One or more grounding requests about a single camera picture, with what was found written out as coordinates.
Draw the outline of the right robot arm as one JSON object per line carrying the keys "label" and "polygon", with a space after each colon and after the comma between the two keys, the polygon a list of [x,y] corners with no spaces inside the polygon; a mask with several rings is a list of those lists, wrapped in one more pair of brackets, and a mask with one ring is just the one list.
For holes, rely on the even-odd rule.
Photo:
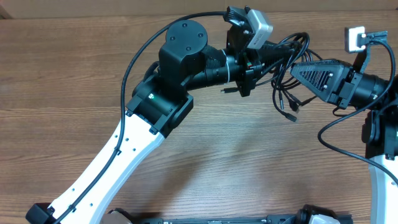
{"label": "right robot arm", "polygon": [[367,111],[361,160],[371,177],[371,223],[397,223],[397,77],[385,80],[366,74],[365,68],[365,60],[331,59],[296,63],[290,73],[325,103],[355,108],[340,119]]}

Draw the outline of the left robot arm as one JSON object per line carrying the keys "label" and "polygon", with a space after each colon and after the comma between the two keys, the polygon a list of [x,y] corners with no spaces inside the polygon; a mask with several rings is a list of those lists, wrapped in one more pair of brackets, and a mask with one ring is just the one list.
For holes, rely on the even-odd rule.
{"label": "left robot arm", "polygon": [[165,29],[159,58],[146,71],[130,100],[121,100],[121,120],[113,136],[81,176],[50,203],[35,203],[30,223],[99,223],[106,208],[137,166],[193,109],[191,90],[236,82],[247,96],[264,74],[288,62],[293,50],[247,29],[243,46],[216,49],[206,29],[181,19]]}

